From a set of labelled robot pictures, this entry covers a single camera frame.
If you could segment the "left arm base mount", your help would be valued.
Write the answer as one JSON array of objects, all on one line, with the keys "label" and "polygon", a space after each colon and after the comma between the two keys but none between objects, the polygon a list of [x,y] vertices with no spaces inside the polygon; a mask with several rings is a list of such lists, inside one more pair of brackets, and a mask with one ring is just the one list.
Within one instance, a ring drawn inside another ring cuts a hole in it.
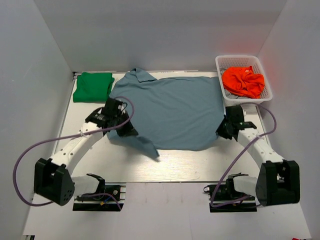
[{"label": "left arm base mount", "polygon": [[126,197],[125,183],[106,183],[97,196],[77,196],[74,212],[120,212]]}]

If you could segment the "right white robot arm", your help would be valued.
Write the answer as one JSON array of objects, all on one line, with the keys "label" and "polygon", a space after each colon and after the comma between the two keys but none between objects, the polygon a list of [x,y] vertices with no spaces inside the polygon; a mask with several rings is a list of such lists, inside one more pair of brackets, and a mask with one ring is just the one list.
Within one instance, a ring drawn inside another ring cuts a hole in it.
[{"label": "right white robot arm", "polygon": [[230,203],[254,197],[262,206],[296,204],[300,201],[300,167],[294,160],[286,160],[267,144],[267,132],[259,133],[257,126],[245,121],[241,105],[227,106],[224,118],[216,130],[224,139],[234,139],[243,146],[227,168],[235,165],[244,153],[249,153],[259,167],[257,177],[248,174],[229,174],[226,171],[220,181],[225,181],[223,193],[231,198]]}]

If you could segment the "blue-grey t-shirt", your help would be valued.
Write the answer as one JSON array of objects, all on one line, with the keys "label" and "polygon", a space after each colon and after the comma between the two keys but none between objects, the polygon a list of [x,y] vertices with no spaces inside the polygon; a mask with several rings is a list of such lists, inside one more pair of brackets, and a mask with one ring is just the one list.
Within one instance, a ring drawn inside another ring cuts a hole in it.
[{"label": "blue-grey t-shirt", "polygon": [[110,95],[129,99],[126,111],[137,136],[107,133],[113,144],[135,148],[151,158],[159,150],[202,151],[218,139],[224,118],[218,77],[172,76],[157,79],[134,68],[118,80]]}]

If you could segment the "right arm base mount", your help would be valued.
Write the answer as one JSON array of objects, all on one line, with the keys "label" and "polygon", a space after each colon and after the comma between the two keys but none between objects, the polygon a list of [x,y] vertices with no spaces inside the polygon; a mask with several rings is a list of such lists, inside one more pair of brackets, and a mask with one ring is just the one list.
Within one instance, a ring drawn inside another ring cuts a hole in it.
[{"label": "right arm base mount", "polygon": [[[231,196],[227,192],[227,187],[224,184],[221,184],[215,195],[213,204],[218,205],[225,202],[230,202],[244,196],[245,195],[243,193],[235,193],[234,196]],[[242,201],[238,200],[237,202],[221,207],[212,207],[211,204],[209,204],[210,213],[250,213],[257,212],[257,208],[258,206],[254,197],[250,197]]]}]

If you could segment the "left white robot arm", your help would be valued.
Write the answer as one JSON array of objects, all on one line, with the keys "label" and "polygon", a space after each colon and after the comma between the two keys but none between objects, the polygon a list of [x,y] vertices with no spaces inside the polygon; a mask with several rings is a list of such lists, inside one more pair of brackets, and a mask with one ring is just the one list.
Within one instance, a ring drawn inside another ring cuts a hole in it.
[{"label": "left white robot arm", "polygon": [[66,137],[68,143],[48,159],[40,158],[34,168],[36,194],[56,203],[66,205],[72,197],[86,197],[99,200],[106,193],[105,180],[92,173],[72,176],[85,154],[100,141],[106,133],[115,130],[120,137],[137,136],[131,124],[132,113],[126,108],[133,103],[124,96],[108,98],[103,107],[95,109],[84,120],[79,132]]}]

